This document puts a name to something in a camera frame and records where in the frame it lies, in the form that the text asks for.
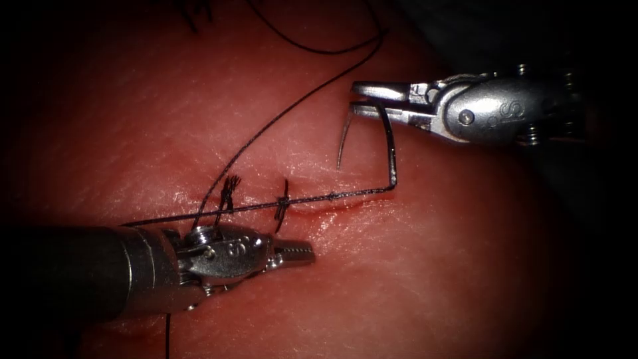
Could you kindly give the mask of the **left arm needle driver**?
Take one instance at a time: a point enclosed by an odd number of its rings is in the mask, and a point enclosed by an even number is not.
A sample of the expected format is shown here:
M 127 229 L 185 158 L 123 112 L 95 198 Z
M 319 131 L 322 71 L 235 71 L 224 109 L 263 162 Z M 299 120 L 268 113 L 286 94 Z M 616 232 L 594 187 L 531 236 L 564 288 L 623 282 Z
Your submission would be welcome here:
M 266 269 L 274 239 L 248 227 L 201 226 L 171 241 L 178 265 L 181 310 L 229 291 Z

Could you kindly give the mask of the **right arm needle driver jaw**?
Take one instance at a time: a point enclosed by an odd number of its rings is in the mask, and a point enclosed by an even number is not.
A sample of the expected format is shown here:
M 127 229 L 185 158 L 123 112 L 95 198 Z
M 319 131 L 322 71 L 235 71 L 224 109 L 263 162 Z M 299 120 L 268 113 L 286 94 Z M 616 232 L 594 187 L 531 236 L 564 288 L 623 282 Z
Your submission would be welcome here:
M 443 89 L 441 80 L 434 82 L 380 82 L 355 81 L 351 91 L 368 98 L 378 98 L 391 102 L 430 105 L 434 97 Z
M 430 131 L 431 124 L 436 119 L 435 114 L 409 106 L 392 104 L 383 104 L 382 106 L 391 122 L 416 127 L 420 130 Z M 372 101 L 350 102 L 350 112 L 358 116 L 381 119 L 381 112 L 377 104 Z

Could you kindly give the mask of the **right arm needle driver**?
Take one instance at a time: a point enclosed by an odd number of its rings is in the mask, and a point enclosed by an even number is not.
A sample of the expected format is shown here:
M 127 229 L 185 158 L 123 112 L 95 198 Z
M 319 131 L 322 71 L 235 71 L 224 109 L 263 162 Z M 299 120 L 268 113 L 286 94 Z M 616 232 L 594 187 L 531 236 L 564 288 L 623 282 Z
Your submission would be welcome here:
M 433 103 L 432 127 L 459 142 L 533 146 L 584 138 L 584 102 L 570 68 L 520 64 L 512 72 L 459 75 Z

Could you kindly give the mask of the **left arm needle driver jaw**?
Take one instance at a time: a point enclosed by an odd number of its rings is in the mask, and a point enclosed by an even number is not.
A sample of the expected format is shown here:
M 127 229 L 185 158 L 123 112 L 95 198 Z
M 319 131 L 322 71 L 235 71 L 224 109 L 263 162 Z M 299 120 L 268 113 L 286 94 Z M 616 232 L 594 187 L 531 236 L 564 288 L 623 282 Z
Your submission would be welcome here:
M 301 267 L 313 264 L 316 261 L 312 245 L 307 241 L 275 239 L 272 249 L 272 268 Z

